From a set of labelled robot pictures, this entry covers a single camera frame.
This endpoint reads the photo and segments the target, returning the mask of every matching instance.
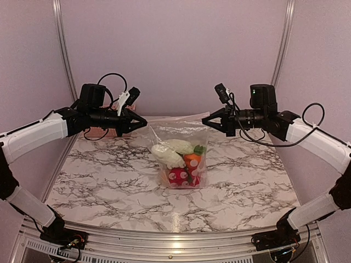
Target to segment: white marble tabletop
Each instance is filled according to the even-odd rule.
[[[260,130],[251,130],[256,138]],[[79,138],[47,200],[65,220],[125,230],[209,232],[275,225],[296,194],[274,148],[210,129],[205,188],[160,185],[143,136]]]

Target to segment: white cable tie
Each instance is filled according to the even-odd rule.
[[[313,129],[319,128],[319,126],[317,124],[315,124],[314,122],[312,122],[312,127],[313,127]]]

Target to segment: plush carrot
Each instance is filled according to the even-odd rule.
[[[206,147],[197,145],[194,148],[194,153],[191,155],[184,155],[185,165],[188,169],[194,170],[201,163],[202,155],[206,152]]]
[[[201,156],[196,155],[194,153],[191,155],[184,155],[184,161],[188,169],[194,170],[197,168],[197,166],[199,166],[201,162]]]

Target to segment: red mushroom plush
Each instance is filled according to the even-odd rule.
[[[188,173],[184,168],[173,168],[168,175],[171,188],[189,186]]]

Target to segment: orange carrot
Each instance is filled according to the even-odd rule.
[[[201,156],[196,155],[195,153],[191,155],[184,155],[185,165],[188,169],[194,170],[199,166],[201,162]]]

